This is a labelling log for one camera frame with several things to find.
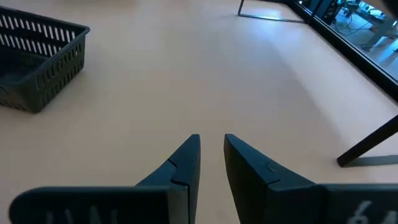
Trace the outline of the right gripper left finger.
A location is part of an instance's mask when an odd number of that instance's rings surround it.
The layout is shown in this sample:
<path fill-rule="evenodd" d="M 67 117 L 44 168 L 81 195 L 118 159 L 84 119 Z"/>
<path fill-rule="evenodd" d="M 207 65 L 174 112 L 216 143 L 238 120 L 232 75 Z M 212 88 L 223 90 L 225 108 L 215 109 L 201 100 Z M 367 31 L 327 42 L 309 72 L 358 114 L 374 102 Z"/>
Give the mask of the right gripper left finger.
<path fill-rule="evenodd" d="M 160 167 L 135 186 L 40 187 L 9 206 L 11 223 L 194 224 L 201 144 L 192 134 Z"/>

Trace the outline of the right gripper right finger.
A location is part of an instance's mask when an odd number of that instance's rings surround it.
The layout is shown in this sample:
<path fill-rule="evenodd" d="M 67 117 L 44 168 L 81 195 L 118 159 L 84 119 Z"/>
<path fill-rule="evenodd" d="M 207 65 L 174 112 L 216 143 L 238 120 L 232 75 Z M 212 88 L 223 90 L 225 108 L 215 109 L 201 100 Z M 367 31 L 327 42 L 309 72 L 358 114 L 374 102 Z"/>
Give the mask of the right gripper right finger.
<path fill-rule="evenodd" d="M 397 223 L 396 184 L 317 184 L 233 134 L 224 159 L 241 223 Z"/>

